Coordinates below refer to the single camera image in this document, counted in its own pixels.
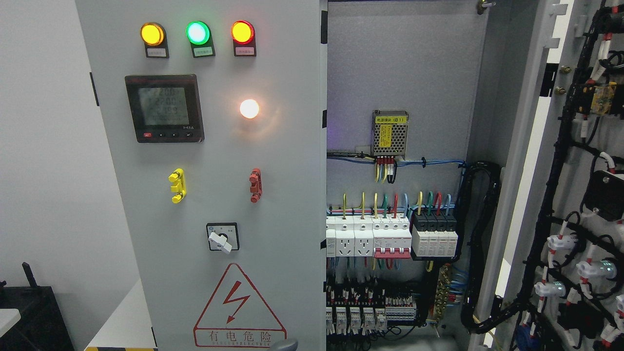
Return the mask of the dark grey robot left hand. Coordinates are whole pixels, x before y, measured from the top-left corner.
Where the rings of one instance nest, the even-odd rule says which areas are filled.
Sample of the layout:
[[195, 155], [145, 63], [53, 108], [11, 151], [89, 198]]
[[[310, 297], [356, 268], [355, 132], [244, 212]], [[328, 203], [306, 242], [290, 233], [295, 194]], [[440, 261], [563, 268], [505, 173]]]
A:
[[298, 340], [289, 338], [272, 344], [268, 351], [296, 351], [298, 349]]

